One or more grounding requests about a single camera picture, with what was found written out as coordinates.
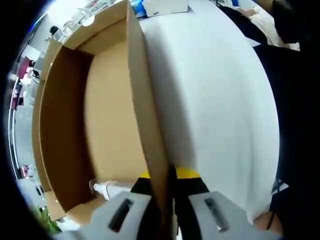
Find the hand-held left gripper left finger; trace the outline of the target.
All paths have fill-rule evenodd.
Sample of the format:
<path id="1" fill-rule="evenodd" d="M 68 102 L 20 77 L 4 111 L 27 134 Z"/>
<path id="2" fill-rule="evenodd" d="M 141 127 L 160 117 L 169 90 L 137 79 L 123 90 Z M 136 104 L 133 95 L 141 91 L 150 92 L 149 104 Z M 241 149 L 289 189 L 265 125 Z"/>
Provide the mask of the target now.
<path id="1" fill-rule="evenodd" d="M 163 172 L 151 170 L 133 190 L 121 192 L 92 214 L 76 231 L 55 240 L 161 240 L 163 238 Z"/>

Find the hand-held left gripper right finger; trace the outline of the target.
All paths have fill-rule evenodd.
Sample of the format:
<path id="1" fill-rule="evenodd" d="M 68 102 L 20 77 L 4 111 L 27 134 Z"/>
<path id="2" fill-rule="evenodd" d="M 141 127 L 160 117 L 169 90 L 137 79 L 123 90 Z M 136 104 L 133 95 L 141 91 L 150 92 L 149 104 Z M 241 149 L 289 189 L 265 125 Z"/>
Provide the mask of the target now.
<path id="1" fill-rule="evenodd" d="M 275 233 L 249 222 L 247 213 L 200 175 L 185 167 L 173 172 L 174 212 L 183 240 L 273 240 Z"/>

